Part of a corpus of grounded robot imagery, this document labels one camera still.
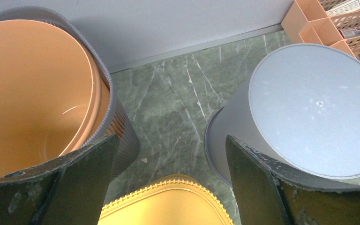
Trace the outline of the orange plastic bin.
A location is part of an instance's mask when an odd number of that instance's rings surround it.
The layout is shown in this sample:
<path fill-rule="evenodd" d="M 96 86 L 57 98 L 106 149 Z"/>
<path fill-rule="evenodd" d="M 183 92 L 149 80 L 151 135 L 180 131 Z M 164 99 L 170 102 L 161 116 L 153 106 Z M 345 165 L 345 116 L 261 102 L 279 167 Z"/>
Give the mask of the orange plastic bin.
<path fill-rule="evenodd" d="M 68 32 L 0 21 L 0 177 L 81 147 L 109 99 L 91 52 Z"/>

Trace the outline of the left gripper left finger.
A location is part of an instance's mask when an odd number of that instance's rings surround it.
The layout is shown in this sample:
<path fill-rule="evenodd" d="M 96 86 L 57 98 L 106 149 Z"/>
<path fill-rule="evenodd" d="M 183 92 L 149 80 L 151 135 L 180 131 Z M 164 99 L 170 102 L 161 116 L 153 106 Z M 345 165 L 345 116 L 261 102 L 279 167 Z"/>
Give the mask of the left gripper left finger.
<path fill-rule="evenodd" d="M 97 224 L 118 148 L 118 136 L 107 135 L 0 177 L 0 225 Z"/>

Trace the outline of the light grey plastic bin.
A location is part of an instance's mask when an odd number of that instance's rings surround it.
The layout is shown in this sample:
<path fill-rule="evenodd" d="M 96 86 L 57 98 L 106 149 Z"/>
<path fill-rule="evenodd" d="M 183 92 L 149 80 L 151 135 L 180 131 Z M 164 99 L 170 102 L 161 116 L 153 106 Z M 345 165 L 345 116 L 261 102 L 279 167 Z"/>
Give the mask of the light grey plastic bin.
<path fill-rule="evenodd" d="M 274 50 L 206 129 L 208 161 L 231 185 L 228 135 L 293 168 L 360 185 L 360 60 L 319 44 Z"/>

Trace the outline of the yellow mesh plastic bin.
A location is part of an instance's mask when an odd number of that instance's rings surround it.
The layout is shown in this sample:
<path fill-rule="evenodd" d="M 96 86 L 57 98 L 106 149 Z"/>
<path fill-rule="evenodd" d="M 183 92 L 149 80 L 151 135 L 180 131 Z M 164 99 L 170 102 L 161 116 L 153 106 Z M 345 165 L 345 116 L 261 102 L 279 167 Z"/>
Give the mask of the yellow mesh plastic bin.
<path fill-rule="evenodd" d="M 100 225 L 232 225 L 220 200 L 195 179 L 174 174 L 102 207 Z"/>

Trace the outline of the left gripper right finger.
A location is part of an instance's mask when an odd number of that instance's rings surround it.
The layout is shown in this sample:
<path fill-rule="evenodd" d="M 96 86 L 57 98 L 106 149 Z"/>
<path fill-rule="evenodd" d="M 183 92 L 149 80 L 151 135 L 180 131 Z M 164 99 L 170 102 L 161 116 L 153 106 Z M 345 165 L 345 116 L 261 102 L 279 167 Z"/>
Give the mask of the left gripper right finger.
<path fill-rule="evenodd" d="M 360 225 L 360 186 L 318 177 L 228 135 L 226 157 L 247 225 Z"/>

